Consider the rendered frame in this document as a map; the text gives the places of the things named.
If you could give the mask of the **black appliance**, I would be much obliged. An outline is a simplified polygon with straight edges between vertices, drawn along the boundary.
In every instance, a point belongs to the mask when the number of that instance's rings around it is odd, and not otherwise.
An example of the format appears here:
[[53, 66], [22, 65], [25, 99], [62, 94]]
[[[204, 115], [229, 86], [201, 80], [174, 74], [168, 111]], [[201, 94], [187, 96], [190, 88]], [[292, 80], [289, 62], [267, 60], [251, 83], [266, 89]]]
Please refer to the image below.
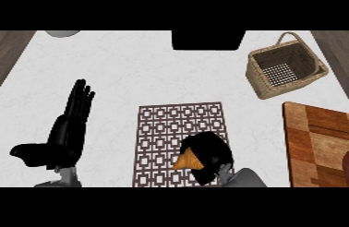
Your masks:
[[233, 51], [243, 35], [243, 30], [172, 30], [171, 46], [178, 51]]

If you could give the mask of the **orange croissant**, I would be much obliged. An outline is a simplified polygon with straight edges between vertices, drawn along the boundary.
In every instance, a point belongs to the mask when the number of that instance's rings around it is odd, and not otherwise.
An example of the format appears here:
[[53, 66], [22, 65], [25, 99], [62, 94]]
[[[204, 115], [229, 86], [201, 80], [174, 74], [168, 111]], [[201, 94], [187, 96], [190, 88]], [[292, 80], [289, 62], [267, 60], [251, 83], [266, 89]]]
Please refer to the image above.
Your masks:
[[172, 169], [193, 169], [193, 170], [201, 170], [204, 168], [201, 161], [192, 152], [190, 149], [186, 149], [183, 154], [178, 156], [178, 159], [174, 162]]

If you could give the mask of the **brown patterned placemat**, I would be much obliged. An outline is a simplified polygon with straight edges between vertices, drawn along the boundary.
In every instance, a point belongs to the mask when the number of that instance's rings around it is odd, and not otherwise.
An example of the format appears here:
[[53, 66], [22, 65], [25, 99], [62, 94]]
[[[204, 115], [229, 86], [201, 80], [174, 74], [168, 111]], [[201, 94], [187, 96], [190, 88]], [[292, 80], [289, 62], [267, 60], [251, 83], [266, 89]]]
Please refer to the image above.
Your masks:
[[133, 187], [201, 187], [189, 169], [172, 170], [181, 140], [212, 131], [229, 143], [220, 102], [138, 107]]

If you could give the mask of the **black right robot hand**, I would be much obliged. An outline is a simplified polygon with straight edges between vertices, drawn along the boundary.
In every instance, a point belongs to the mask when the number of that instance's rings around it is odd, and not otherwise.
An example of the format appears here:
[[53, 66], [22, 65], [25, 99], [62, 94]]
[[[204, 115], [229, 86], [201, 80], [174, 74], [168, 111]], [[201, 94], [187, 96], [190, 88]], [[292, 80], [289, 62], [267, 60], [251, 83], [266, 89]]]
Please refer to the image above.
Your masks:
[[190, 149], [202, 168], [190, 169], [190, 173], [199, 185], [206, 185], [218, 175], [220, 167], [233, 168], [233, 155], [220, 136], [211, 131], [187, 136], [181, 141], [180, 153]]

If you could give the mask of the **checkered wooden cutting board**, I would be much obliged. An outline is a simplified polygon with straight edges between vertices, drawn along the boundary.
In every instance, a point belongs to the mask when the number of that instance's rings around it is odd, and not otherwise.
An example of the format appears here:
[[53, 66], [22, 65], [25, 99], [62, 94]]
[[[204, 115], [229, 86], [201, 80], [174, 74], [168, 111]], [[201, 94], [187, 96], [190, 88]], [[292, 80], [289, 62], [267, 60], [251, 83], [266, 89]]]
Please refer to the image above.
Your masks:
[[282, 103], [291, 187], [349, 187], [341, 160], [349, 152], [349, 113]]

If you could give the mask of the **grey round object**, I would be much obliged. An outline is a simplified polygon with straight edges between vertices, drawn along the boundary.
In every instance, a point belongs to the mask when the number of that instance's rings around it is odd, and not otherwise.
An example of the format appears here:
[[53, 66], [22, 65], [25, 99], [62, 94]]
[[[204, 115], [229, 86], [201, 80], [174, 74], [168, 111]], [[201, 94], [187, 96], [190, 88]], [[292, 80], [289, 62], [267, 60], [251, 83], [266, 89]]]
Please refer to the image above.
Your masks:
[[56, 38], [65, 38], [79, 33], [79, 30], [47, 30], [45, 33]]

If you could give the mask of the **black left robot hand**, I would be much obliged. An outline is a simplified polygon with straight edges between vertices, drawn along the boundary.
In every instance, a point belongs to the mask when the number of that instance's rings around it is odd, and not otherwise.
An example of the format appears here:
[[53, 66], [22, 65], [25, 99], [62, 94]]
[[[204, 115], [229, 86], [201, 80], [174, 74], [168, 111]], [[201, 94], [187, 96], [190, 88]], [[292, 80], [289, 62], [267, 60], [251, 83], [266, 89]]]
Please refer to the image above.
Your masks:
[[8, 155], [19, 158], [26, 167], [44, 166], [47, 170], [76, 165], [85, 136], [91, 101], [96, 93], [84, 79], [78, 79], [69, 93], [63, 114], [57, 117], [44, 143], [16, 145]]

